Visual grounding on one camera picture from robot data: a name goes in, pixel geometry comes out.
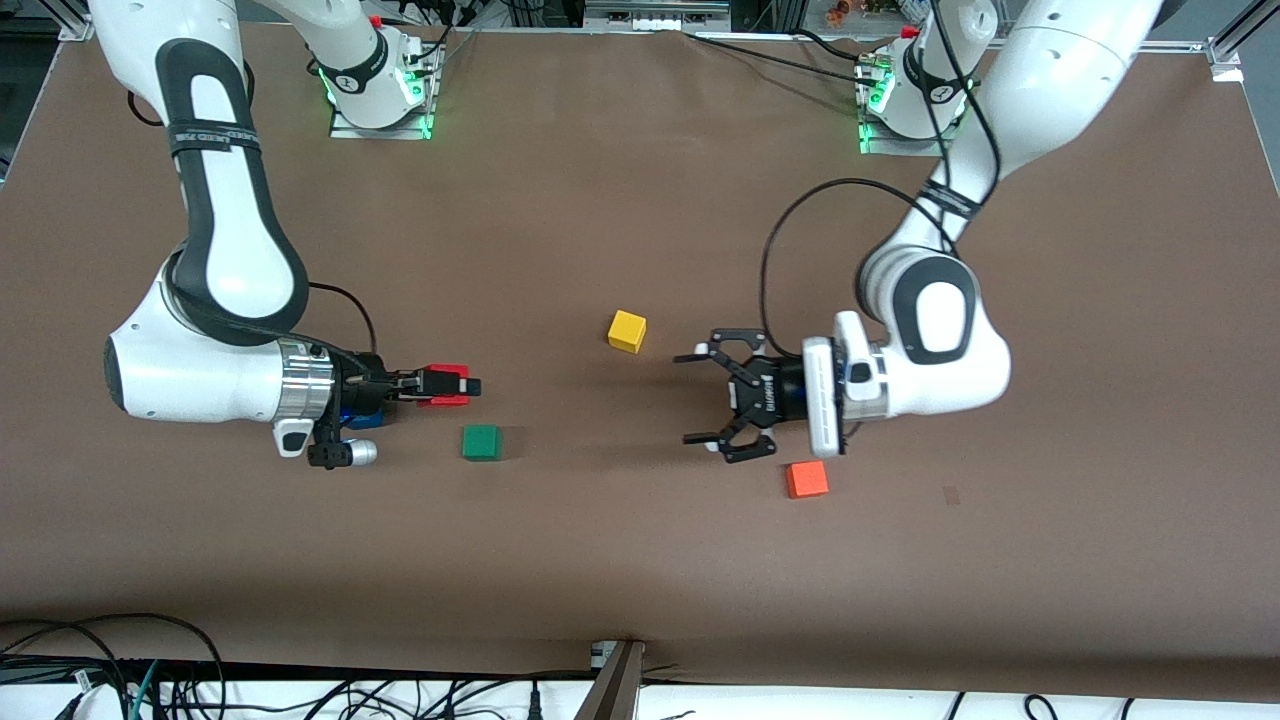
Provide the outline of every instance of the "green cube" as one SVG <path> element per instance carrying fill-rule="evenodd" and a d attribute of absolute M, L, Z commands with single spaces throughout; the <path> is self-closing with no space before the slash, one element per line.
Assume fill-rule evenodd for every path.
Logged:
<path fill-rule="evenodd" d="M 462 428 L 462 457 L 472 462 L 502 460 L 502 428 L 498 425 Z"/>

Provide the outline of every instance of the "metal bracket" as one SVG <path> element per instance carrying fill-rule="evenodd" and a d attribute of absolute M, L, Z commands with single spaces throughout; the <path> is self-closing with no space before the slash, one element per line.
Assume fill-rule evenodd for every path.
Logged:
<path fill-rule="evenodd" d="M 1280 0 L 1253 0 L 1216 36 L 1208 38 L 1208 59 L 1215 82 L 1243 82 L 1240 46 L 1271 18 L 1280 14 Z"/>
<path fill-rule="evenodd" d="M 61 28 L 59 42 L 83 42 L 93 37 L 93 17 L 83 0 L 40 0 L 40 4 Z"/>
<path fill-rule="evenodd" d="M 1240 54 L 1231 53 L 1221 55 L 1221 49 L 1215 45 L 1213 38 L 1208 40 L 1204 49 L 1208 55 L 1210 70 L 1213 73 L 1213 82 L 1244 82 L 1244 70 L 1240 68 Z"/>
<path fill-rule="evenodd" d="M 573 720 L 634 720 L 643 657 L 643 642 L 617 641 Z"/>

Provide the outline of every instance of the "black strap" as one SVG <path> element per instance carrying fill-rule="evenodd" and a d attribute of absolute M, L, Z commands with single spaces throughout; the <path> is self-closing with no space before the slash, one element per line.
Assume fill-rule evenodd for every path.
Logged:
<path fill-rule="evenodd" d="M 365 85 L 374 79 L 378 73 L 383 72 L 387 67 L 388 46 L 387 37 L 380 32 L 374 32 L 374 37 L 378 38 L 378 47 L 374 47 L 374 54 L 369 56 L 364 63 L 346 68 L 330 68 L 329 65 L 316 60 L 316 65 L 320 67 L 320 72 L 324 73 L 329 82 L 337 86 L 338 90 L 346 92 L 347 95 L 356 95 L 365 91 Z"/>
<path fill-rule="evenodd" d="M 916 197 L 920 200 L 928 200 L 952 215 L 960 215 L 965 220 L 972 220 L 979 211 L 982 211 L 982 202 L 970 200 L 950 187 L 940 184 L 932 179 L 924 183 L 924 187 Z"/>
<path fill-rule="evenodd" d="M 943 79 L 929 74 L 924 70 L 924 65 L 920 64 L 919 54 L 915 51 L 916 42 L 919 41 L 911 41 L 902 53 L 902 69 L 906 70 L 906 79 L 911 81 L 911 85 L 924 92 L 925 101 L 933 105 L 950 102 L 956 96 L 956 92 L 964 90 L 965 83 L 969 82 L 969 76 Z"/>
<path fill-rule="evenodd" d="M 183 150 L 220 150 L 230 152 L 233 145 L 262 151 L 257 132 L 234 123 L 212 120 L 182 120 L 169 124 L 169 154 Z"/>

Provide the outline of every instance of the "brown table surface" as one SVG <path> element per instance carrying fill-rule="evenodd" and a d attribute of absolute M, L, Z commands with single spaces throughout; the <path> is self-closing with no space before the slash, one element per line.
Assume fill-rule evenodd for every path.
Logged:
<path fill-rule="evenodd" d="M 531 671 L 634 635 L 690 680 L 1280 698 L 1280 201 L 1202 56 L 1139 58 L 965 236 L 1007 395 L 872 424 L 828 496 L 791 501 L 803 428 L 736 466 L 682 447 L 728 418 L 726 377 L 669 356 L 756 324 L 760 245 L 801 191 L 932 168 L 859 155 L 847 86 L 677 33 L 486 33 L 434 140 L 335 141 L 292 31 L 243 37 L 312 279 L 364 299 L 389 365 L 468 363 L 485 396 L 401 413 L 378 465 L 335 473 L 266 425 L 122 415 L 102 342 L 186 215 L 163 131 L 68 45 L 0 192 L 5 615 L 172 612 L 241 661 Z M 785 342 L 854 307 L 901 213 L 842 188 L 795 218 Z M 603 341 L 618 307 L 649 319 L 639 356 Z M 321 293 L 300 329 L 364 342 Z M 513 457 L 463 461 L 468 423 Z"/>

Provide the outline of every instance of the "orange cube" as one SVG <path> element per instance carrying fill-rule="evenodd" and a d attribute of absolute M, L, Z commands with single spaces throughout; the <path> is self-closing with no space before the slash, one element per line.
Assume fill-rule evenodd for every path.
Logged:
<path fill-rule="evenodd" d="M 822 460 L 787 465 L 787 495 L 791 500 L 827 495 L 827 466 Z"/>

